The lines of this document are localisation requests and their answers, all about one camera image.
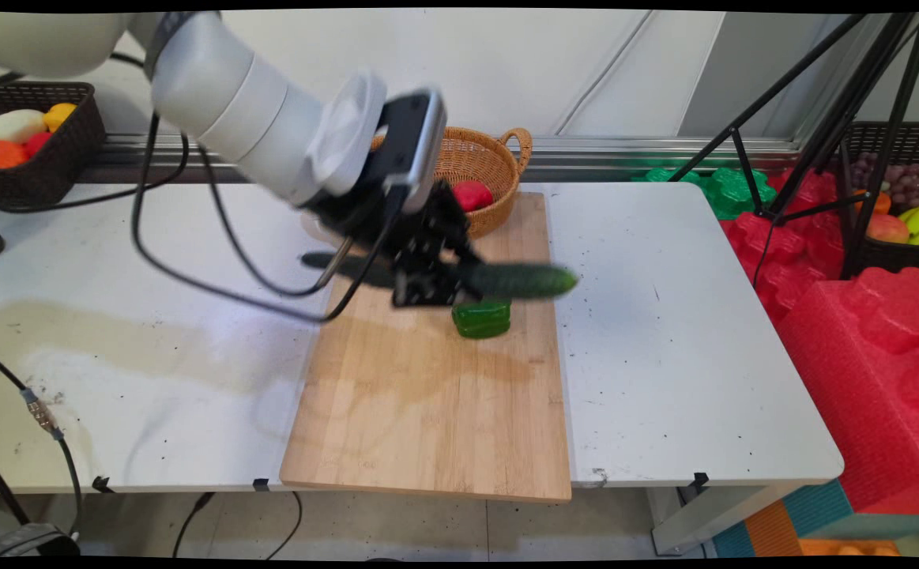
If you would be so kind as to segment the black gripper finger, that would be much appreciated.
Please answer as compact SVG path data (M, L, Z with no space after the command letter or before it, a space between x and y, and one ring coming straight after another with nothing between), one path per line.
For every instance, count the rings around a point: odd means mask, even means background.
M469 238L470 222L451 185L431 185L424 204L424 261L429 267L445 266L442 250L454 253L458 264L482 264Z
M394 307L445 307L461 296L456 271L441 259L449 236L440 229L391 230Z

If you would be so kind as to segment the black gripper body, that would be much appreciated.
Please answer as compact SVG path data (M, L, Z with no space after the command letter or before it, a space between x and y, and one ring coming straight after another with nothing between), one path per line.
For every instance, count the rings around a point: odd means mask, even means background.
M349 237L366 252L377 250L380 259L434 259L438 236L429 227L436 219L434 204L438 185L431 184L416 195L418 208L404 211L405 199L397 203L395 190L379 185L354 188L344 197L319 192L303 207L318 222L340 237Z

